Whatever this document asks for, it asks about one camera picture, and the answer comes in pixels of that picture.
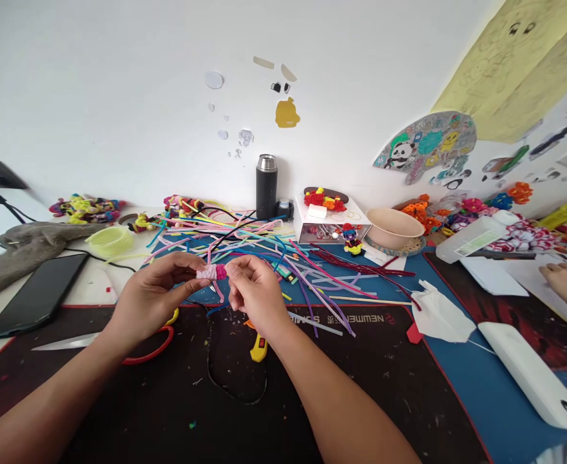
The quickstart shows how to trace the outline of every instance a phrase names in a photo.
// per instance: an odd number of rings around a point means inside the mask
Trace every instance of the white wall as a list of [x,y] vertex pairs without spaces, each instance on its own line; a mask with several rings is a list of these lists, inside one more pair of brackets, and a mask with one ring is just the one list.
[[[180,193],[249,207],[256,158],[272,153],[281,195],[324,185],[365,208],[440,197],[445,189],[427,184],[438,170],[406,187],[402,174],[371,163],[429,111],[501,3],[0,0],[0,159],[38,200],[5,196],[41,219],[43,205],[73,192],[145,206]],[[275,71],[253,64],[254,55],[274,61]],[[270,85],[284,83],[280,63],[298,78],[289,95],[301,121],[291,129],[274,122],[284,95]],[[204,84],[208,70],[224,76],[221,89]],[[565,125],[565,107],[567,99],[531,145],[559,120]],[[229,158],[242,128],[255,143],[242,159]],[[218,139],[218,129],[230,139]],[[567,141],[556,150],[566,149]],[[495,182],[481,185],[481,167],[514,151],[478,143],[463,188],[490,194]],[[537,170],[551,157],[535,161]],[[526,173],[518,168],[507,180]],[[524,210],[566,198],[567,182],[547,182]],[[14,224],[0,207],[0,233]]]

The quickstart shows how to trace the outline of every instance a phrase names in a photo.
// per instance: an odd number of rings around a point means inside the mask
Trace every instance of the black thermos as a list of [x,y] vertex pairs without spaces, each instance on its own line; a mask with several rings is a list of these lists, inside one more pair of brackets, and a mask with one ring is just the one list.
[[275,217],[277,207],[277,162],[273,155],[260,155],[256,167],[256,217]]

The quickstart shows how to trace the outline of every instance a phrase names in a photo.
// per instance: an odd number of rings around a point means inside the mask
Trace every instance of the white bottle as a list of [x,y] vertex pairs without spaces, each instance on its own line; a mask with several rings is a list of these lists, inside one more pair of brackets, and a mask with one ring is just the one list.
[[501,209],[490,216],[481,216],[472,224],[452,235],[436,247],[436,256],[449,264],[474,253],[480,248],[509,234],[507,226],[520,218]]

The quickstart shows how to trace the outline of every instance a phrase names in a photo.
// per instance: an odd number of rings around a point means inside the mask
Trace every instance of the black smartphone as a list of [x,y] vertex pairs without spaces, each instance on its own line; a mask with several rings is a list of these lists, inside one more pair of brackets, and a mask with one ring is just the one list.
[[0,313],[0,338],[33,331],[47,324],[71,289],[88,255],[47,260]]

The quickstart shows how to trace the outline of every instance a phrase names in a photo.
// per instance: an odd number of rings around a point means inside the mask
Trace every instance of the yellow utility knife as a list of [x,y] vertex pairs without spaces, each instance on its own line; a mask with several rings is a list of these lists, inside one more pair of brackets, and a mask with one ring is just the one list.
[[[243,325],[248,325],[250,329],[256,329],[250,320],[246,320]],[[256,344],[253,345],[253,348],[249,351],[251,359],[255,362],[262,362],[262,360],[266,357],[266,349],[268,347],[269,342],[266,341],[266,338],[258,334],[256,337]]]

